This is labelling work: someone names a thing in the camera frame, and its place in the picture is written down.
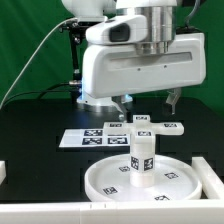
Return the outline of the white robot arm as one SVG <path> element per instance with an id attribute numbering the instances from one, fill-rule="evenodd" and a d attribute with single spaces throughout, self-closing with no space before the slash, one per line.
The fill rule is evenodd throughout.
<path id="1" fill-rule="evenodd" d="M 176 32 L 175 9 L 184 0 L 61 0 L 78 24 L 85 24 L 82 103 L 115 106 L 125 120 L 130 94 L 173 92 L 206 76 L 204 34 Z"/>

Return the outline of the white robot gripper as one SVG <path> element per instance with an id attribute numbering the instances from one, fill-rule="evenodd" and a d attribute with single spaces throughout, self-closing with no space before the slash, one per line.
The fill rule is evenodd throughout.
<path id="1" fill-rule="evenodd" d="M 119 119 L 126 121 L 121 95 L 171 89 L 166 103 L 174 115 L 182 93 L 178 87 L 205 79 L 204 40 L 202 33 L 178 35 L 166 53 L 156 55 L 138 55 L 133 45 L 92 45 L 84 53 L 83 90 L 93 98 L 115 96 Z"/>

